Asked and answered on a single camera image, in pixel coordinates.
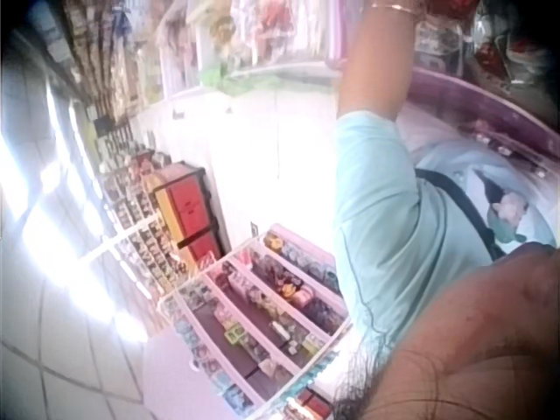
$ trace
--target black strap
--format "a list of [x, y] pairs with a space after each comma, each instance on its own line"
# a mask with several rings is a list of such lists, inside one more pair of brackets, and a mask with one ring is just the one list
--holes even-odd
[[480, 216], [479, 211], [476, 209], [471, 199], [468, 198], [461, 187], [458, 186], [451, 178], [445, 176], [443, 173], [427, 171], [425, 169], [416, 169], [416, 176], [420, 179], [428, 181], [437, 188], [441, 188], [451, 197], [479, 233], [480, 239], [482, 239], [486, 245], [486, 249], [493, 261], [496, 261], [505, 255], [504, 251], [496, 245], [494, 232], [492, 229], [487, 227], [487, 224]]

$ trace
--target person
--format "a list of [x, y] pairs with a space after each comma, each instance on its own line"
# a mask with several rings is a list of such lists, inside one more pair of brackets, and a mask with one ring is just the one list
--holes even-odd
[[526, 174], [475, 142], [411, 156], [396, 120], [424, 4], [369, 3], [339, 91], [334, 223], [339, 285], [368, 360], [334, 417], [533, 413], [558, 362], [555, 221]]
[[559, 263], [531, 243], [457, 282], [384, 364], [353, 370], [333, 419], [560, 418]]

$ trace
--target red cabinet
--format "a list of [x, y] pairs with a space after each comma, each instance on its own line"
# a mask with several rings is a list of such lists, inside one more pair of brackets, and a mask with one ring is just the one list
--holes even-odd
[[170, 164], [147, 179], [159, 209], [179, 249], [188, 247], [196, 262], [208, 253], [224, 255], [219, 226], [210, 205], [211, 194], [204, 182], [204, 168], [185, 162]]

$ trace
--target store shelf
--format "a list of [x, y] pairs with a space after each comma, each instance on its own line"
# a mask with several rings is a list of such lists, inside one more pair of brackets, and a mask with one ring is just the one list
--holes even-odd
[[285, 269], [287, 269], [292, 274], [298, 276], [304, 283], [306, 283], [308, 286], [314, 289], [317, 296], [319, 296], [321, 300], [329, 304], [339, 315], [341, 315], [342, 317], [347, 316], [348, 314], [347, 307], [344, 304], [344, 300], [342, 299], [342, 297], [340, 297], [333, 291], [327, 289], [323, 284], [319, 283], [317, 280], [310, 277], [308, 274], [304, 273], [298, 267], [292, 265], [290, 262], [282, 258], [276, 252], [271, 251], [270, 249], [262, 245], [260, 242], [256, 242], [254, 246], [258, 247], [259, 252], [267, 256], [270, 256], [271, 258], [274, 258], [276, 261], [282, 264]]
[[313, 243], [305, 240], [298, 234], [294, 234], [285, 227], [276, 224], [270, 228], [270, 232], [278, 235], [280, 238], [286, 240], [287, 242], [291, 242], [292, 244], [301, 248], [303, 251], [308, 252], [309, 254], [314, 256], [315, 260], [317, 260], [318, 262], [330, 265], [333, 268], [336, 267], [334, 256], [319, 248], [317, 245], [314, 245]]
[[253, 274], [253, 272], [248, 269], [242, 262], [238, 261], [235, 257], [230, 258], [227, 261], [231, 263], [235, 267], [235, 269], [239, 271], [244, 277], [251, 279], [251, 283], [253, 283], [267, 298], [274, 302], [279, 308], [281, 308], [283, 311], [288, 313], [288, 315], [294, 318], [303, 328], [305, 328], [307, 331], [309, 331], [324, 343], [331, 339], [331, 336], [328, 333], [324, 332], [321, 328], [310, 321], [297, 308], [286, 302], [263, 280]]
[[340, 340], [342, 337], [344, 337], [349, 329], [351, 328], [351, 321], [350, 319], [347, 319], [344, 324], [342, 324], [340, 326], [340, 328], [338, 329], [338, 331], [336, 332], [336, 334], [334, 334], [323, 346], [323, 348], [321, 348], [317, 354], [315, 354], [311, 360], [309, 360], [307, 362], [307, 365], [305, 365], [305, 367], [301, 370], [301, 372], [299, 374], [294, 375], [293, 378], [291, 378], [291, 380], [286, 383], [280, 390], [278, 390], [278, 392], [276, 392], [276, 394], [270, 398], [267, 402], [267, 404], [261, 406], [259, 409], [257, 409], [255, 412], [253, 412], [249, 417], [247, 417], [245, 420], [256, 420], [259, 419], [263, 416], [263, 414], [266, 412], [266, 410], [269, 409], [270, 405], [275, 403], [278, 398], [281, 398], [282, 396], [285, 395], [285, 393], [291, 389], [296, 383], [301, 381], [302, 376], [307, 375], [309, 373], [309, 369], [315, 365], [317, 362], [319, 362], [327, 352], [333, 350], [337, 343], [340, 343]]
[[200, 324], [199, 320], [196, 318], [194, 313], [186, 305], [183, 298], [178, 292], [174, 292], [175, 301], [178, 302], [179, 308], [185, 314], [187, 319], [194, 328], [195, 332], [198, 334], [200, 339], [210, 350], [210, 353], [216, 360], [220, 363], [221, 367], [224, 369], [227, 375], [235, 382], [235, 384], [243, 391], [243, 393], [255, 404], [255, 406], [261, 406], [265, 403], [264, 399], [253, 389], [247, 382], [247, 380], [235, 369], [231, 364], [229, 359], [220, 350], [220, 348], [214, 343], [212, 338], [208, 335], [204, 327]]
[[226, 294], [214, 283], [214, 281], [208, 277], [206, 274], [201, 274], [200, 278], [204, 283], [212, 290], [213, 294], [226, 306], [226, 308], [232, 313], [235, 319], [245, 328], [245, 330], [255, 338], [265, 349], [269, 352], [272, 360], [280, 363], [284, 366], [288, 372], [296, 375], [300, 367], [294, 363], [288, 356], [286, 356], [282, 350], [280, 350], [275, 344], [270, 341], [270, 339], [261, 330], [256, 327], [251, 320], [239, 309], [237, 308]]

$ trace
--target red drawer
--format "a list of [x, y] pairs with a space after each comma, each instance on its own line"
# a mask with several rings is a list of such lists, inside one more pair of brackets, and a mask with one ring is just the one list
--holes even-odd
[[216, 260], [219, 260], [222, 255], [220, 252], [220, 247], [216, 241], [216, 233], [211, 230], [207, 234], [202, 235], [199, 239], [191, 243], [189, 250], [196, 261], [198, 261], [203, 256], [206, 256], [209, 252], [213, 253]]
[[167, 192], [175, 203], [185, 237], [196, 234], [210, 224], [197, 177], [180, 180], [168, 186]]

